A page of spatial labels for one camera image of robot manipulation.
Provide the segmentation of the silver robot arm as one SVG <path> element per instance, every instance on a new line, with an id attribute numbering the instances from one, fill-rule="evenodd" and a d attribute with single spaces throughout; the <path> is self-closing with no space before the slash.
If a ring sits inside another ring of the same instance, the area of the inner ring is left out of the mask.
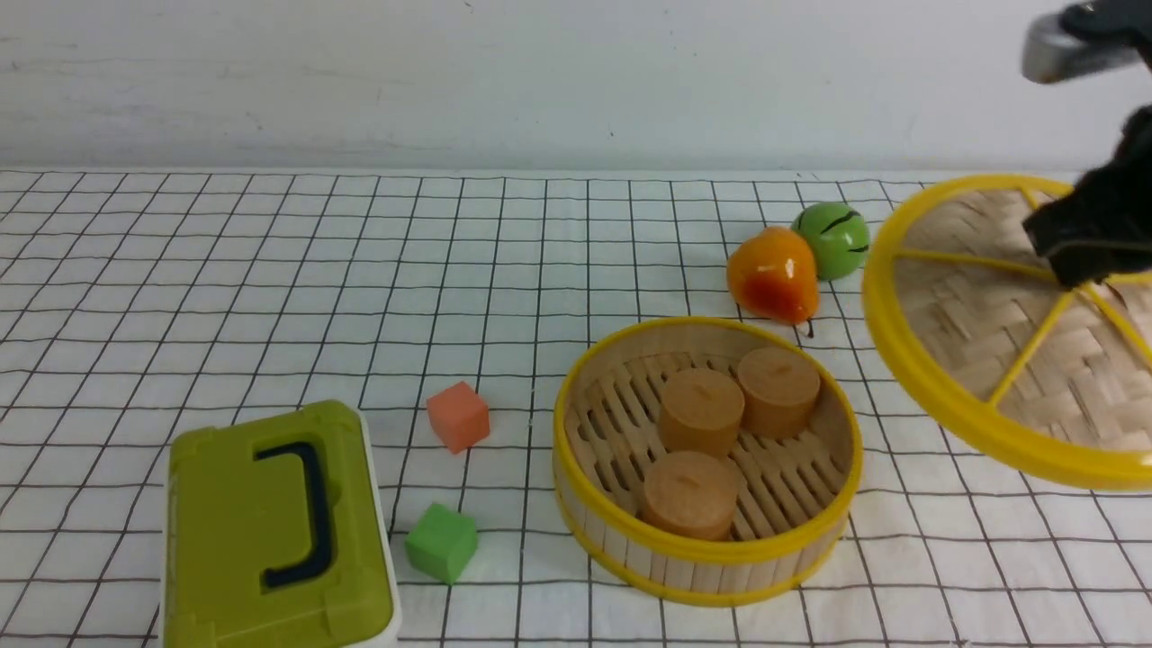
<path id="1" fill-rule="evenodd" d="M 1151 58 L 1149 1 L 1084 1 L 1046 13 L 1026 33 L 1021 73 L 1038 85 L 1089 77 Z M 1038 208 L 1023 228 L 1058 282 L 1073 291 L 1151 264 L 1151 113 L 1134 112 L 1111 161 Z"/>

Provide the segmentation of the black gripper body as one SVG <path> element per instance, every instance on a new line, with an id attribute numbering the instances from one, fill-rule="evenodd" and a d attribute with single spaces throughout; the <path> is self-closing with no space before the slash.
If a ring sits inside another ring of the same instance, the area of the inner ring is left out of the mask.
<path id="1" fill-rule="evenodd" d="M 1066 291 L 1151 268 L 1151 108 L 1128 119 L 1111 161 L 1026 217 L 1034 253 Z"/>

